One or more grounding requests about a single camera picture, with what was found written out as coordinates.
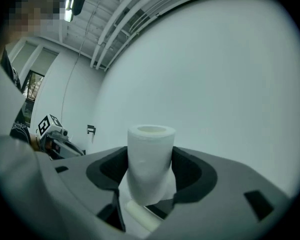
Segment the white ceiling pipes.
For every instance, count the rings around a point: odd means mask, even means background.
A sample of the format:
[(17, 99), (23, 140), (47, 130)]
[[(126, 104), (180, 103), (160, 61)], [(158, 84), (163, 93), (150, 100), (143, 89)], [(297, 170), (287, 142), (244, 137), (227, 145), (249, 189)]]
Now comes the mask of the white ceiling pipes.
[[(117, 27), (114, 29), (113, 33), (110, 35), (108, 41), (106, 42), (102, 53), (98, 59), (98, 62), (96, 64), (96, 69), (99, 69), (105, 55), (107, 54), (111, 44), (114, 42), (116, 37), (118, 36), (119, 32), (123, 29), (123, 27), (126, 25), (126, 23), (136, 14), (136, 12), (141, 9), (144, 5), (149, 3), (151, 0), (138, 0), (137, 3), (129, 10), (129, 12), (123, 17), (123, 19), (119, 22)], [(127, 6), (133, 2), (133, 0), (122, 0), (119, 6), (116, 8), (108, 22), (106, 23), (105, 27), (103, 28), (100, 37), (97, 40), (91, 61), (90, 61), (90, 67), (92, 68), (97, 55), (99, 53), (100, 48), (102, 47), (103, 42), (105, 41), (106, 35), (111, 29), (111, 27), (114, 25), (118, 17), (124, 12), (124, 10), (127, 8)]]

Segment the window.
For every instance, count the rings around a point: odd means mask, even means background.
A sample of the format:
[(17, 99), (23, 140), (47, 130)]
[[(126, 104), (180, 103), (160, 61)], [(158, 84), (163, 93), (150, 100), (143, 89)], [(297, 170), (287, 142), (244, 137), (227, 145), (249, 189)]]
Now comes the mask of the window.
[(28, 128), (31, 126), (34, 104), (44, 77), (44, 75), (30, 70), (21, 89), (22, 94), (25, 97), (25, 102), (21, 110), (24, 116), (25, 125)]

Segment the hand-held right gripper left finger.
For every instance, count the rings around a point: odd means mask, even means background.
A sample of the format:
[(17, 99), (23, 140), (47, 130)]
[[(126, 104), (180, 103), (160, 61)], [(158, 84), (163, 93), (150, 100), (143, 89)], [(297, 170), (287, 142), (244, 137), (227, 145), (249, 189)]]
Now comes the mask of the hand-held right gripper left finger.
[(127, 147), (50, 160), (38, 155), (45, 188), (69, 235), (123, 235), (119, 184), (128, 169)]

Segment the ceiling light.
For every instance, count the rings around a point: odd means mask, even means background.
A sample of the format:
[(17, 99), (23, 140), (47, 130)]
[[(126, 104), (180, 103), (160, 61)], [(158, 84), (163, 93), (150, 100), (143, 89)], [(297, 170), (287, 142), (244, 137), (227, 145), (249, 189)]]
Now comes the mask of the ceiling light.
[(74, 0), (66, 0), (65, 1), (65, 12), (64, 12), (64, 20), (70, 23), (73, 20), (73, 5)]

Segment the person's left forearm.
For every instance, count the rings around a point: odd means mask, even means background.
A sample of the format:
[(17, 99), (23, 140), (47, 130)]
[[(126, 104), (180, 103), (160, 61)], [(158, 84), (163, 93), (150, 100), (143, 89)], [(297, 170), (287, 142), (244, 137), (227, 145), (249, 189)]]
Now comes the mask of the person's left forearm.
[(40, 152), (41, 151), (41, 147), (40, 147), (40, 143), (38, 141), (38, 138), (35, 134), (30, 134), (30, 146), (32, 147), (32, 149), (36, 152)]

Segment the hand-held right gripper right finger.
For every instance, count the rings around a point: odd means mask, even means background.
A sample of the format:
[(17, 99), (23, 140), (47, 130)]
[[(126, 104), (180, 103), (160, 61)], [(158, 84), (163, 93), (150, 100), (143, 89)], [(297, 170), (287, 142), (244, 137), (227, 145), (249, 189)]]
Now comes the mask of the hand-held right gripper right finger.
[(149, 240), (258, 240), (289, 206), (277, 186), (240, 162), (172, 150), (177, 191)]

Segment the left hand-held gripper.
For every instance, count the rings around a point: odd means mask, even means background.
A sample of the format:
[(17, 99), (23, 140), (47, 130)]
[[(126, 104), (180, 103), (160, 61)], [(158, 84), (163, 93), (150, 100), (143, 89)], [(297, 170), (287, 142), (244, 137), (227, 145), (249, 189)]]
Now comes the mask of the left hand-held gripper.
[(69, 141), (68, 131), (57, 117), (47, 114), (37, 127), (40, 149), (53, 160), (84, 156), (85, 153)]

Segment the white paper roll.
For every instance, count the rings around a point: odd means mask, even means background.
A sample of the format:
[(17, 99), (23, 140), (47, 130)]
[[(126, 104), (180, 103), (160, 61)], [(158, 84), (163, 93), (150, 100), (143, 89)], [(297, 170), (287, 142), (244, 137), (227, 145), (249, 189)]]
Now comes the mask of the white paper roll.
[(170, 200), (177, 192), (172, 171), (176, 130), (162, 125), (142, 124), (127, 130), (127, 184), (140, 206)]

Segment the person's black printed shirt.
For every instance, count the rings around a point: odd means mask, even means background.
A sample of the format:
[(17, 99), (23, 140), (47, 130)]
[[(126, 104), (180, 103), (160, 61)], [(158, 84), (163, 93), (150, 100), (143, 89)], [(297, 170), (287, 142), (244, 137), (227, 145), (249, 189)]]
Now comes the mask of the person's black printed shirt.
[[(8, 77), (10, 78), (10, 80), (13, 82), (13, 84), (17, 87), (19, 91), (21, 91), (21, 83), (18, 73), (12, 67), (6, 49), (4, 49), (3, 51), (0, 64), (6, 72), (6, 74), (8, 75)], [(30, 133), (28, 127), (26, 126), (25, 117), (23, 115), (22, 110), (19, 111), (16, 119), (14, 120), (10, 131), (10, 136), (15, 139), (21, 140), (25, 143), (31, 143)]]

